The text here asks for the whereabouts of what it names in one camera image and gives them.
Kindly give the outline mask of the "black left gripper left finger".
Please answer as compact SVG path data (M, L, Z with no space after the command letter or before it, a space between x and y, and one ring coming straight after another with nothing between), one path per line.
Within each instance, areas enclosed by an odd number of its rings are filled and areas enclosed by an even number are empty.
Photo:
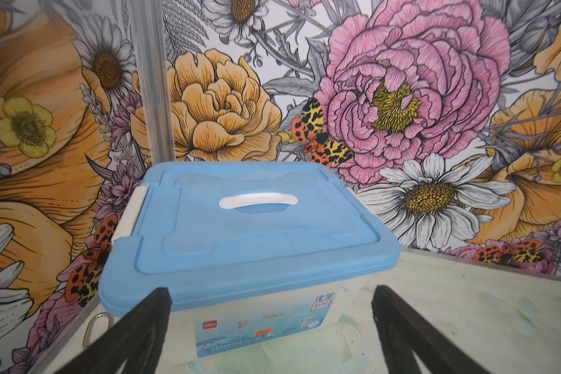
M154 289L59 373L155 373L171 314L168 289Z

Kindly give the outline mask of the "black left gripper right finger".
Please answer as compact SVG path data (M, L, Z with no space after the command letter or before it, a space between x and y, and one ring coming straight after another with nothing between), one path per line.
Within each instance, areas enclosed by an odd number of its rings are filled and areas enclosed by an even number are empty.
M386 285L375 289L372 314L390 373L486 373L412 306Z

